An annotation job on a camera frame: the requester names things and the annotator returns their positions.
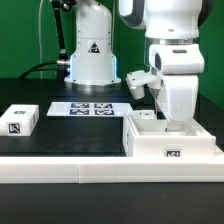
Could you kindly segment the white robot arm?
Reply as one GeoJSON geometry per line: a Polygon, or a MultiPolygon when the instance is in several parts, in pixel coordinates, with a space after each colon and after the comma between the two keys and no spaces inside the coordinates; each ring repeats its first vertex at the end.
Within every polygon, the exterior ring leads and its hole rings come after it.
{"type": "MultiPolygon", "coordinates": [[[[122,21],[145,31],[148,72],[135,71],[126,82],[133,97],[148,87],[157,107],[170,122],[194,116],[198,75],[204,58],[195,40],[215,0],[118,0],[122,21]]],[[[76,0],[76,50],[70,57],[68,85],[107,86],[120,79],[111,51],[112,15],[96,0],[76,0]]]]}

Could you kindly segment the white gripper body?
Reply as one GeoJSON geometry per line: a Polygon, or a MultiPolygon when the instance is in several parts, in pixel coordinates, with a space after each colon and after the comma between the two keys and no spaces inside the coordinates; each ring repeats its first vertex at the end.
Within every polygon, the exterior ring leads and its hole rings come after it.
{"type": "Polygon", "coordinates": [[[149,47],[149,63],[160,78],[155,101],[170,122],[188,122],[195,112],[199,79],[204,59],[198,44],[159,45],[149,47]]]}

